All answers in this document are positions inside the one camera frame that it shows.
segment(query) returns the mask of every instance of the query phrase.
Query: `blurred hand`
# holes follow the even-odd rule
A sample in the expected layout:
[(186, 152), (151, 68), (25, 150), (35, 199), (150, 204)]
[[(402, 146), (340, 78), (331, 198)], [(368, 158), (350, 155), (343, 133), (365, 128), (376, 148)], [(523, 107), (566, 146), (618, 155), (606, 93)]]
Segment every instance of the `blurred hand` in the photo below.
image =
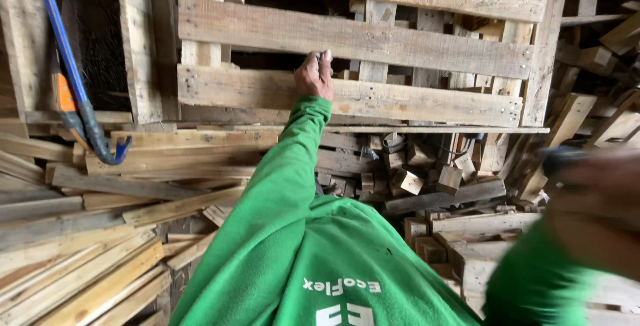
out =
[(580, 191), (553, 197), (546, 219), (574, 258), (640, 281), (640, 154), (620, 151), (601, 150), (564, 170), (560, 179)]
[(302, 66), (293, 73), (298, 96), (318, 96), (333, 101), (332, 60), (331, 50), (309, 53)]

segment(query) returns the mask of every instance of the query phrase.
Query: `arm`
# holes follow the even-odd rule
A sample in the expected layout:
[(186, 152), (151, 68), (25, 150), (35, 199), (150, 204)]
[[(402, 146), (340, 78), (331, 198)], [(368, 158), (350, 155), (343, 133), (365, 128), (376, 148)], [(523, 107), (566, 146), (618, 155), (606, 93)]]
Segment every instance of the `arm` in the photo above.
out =
[(595, 271), (569, 256), (548, 229), (535, 224), (503, 257), (489, 280), (487, 325), (584, 325)]
[(204, 254), (171, 325), (248, 325), (272, 319), (315, 198), (317, 148), (331, 117), (331, 101), (324, 98), (333, 96), (330, 62), (328, 53), (319, 65), (312, 52), (296, 72), (304, 96)]

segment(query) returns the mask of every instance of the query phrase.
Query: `finger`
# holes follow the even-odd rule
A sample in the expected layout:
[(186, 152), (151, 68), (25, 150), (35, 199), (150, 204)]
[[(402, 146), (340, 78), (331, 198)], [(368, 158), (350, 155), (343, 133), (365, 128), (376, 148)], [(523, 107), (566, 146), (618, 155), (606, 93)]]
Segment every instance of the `finger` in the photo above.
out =
[(331, 79), (332, 69), (331, 69), (331, 61), (333, 57), (331, 55), (331, 50), (327, 50), (322, 53), (320, 57), (320, 65), (318, 73), (320, 74), (320, 80), (323, 82), (327, 82), (327, 80)]

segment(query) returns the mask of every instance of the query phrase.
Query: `person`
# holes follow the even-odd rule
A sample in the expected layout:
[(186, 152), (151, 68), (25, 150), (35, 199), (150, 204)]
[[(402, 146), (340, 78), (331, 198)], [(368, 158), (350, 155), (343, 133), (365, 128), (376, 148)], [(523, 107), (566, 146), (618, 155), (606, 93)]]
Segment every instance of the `person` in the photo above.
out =
[(534, 224), (488, 284), (480, 319), (370, 206), (316, 195), (332, 56), (311, 52), (300, 98), (188, 284), (171, 325), (581, 325), (594, 270)]

